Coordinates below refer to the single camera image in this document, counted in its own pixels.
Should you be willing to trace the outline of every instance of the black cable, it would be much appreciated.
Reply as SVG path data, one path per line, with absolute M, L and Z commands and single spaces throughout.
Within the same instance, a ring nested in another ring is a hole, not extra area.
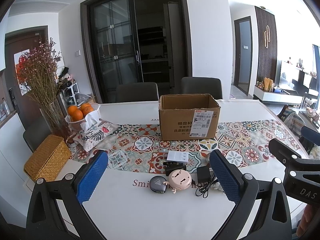
M 217 183 L 218 180 L 217 180 L 217 177 L 214 175 L 214 173 L 212 174 L 209 182 L 207 184 L 204 184 L 204 185 L 201 185 L 201 186 L 198 186 L 196 184 L 196 182 L 194 180 L 192 180 L 192 183 L 197 186 L 198 188 L 196 189 L 196 196 L 200 197 L 202 196 L 203 198 L 206 198 L 208 197 L 208 190 L 210 189 L 211 185 L 214 184 L 214 183 Z

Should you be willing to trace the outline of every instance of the glass sliding door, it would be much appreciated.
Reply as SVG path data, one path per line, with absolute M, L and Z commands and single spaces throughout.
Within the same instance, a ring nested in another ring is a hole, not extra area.
M 114 103 L 120 84 L 143 82 L 134 0 L 110 0 L 92 10 L 92 42 L 100 92 Z

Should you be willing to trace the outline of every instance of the yellow woven box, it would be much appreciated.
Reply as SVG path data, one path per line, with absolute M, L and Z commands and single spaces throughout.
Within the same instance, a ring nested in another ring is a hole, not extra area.
M 71 156 L 62 137 L 49 135 L 24 165 L 24 172 L 36 182 L 39 178 L 54 181 Z

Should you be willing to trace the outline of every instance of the television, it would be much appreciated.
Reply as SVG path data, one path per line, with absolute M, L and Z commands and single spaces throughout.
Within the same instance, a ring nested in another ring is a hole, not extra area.
M 300 70 L 300 68 L 282 61 L 279 87 L 285 90 L 296 90 L 294 86 L 299 80 Z

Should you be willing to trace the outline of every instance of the patterned table runner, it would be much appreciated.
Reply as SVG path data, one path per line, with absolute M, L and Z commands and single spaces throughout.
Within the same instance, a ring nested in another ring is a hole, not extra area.
M 218 123 L 215 138 L 185 141 L 163 141 L 157 124 L 124 124 L 103 140 L 103 147 L 90 152 L 81 145 L 71 148 L 70 159 L 88 163 L 99 149 L 103 149 L 108 153 L 110 169 L 165 173 L 163 162 L 168 151 L 188 151 L 187 171 L 193 173 L 197 167 L 208 164 L 205 157 L 216 148 L 238 168 L 266 162 L 274 158 L 268 149 L 273 138 L 295 151 L 300 149 L 277 120 Z

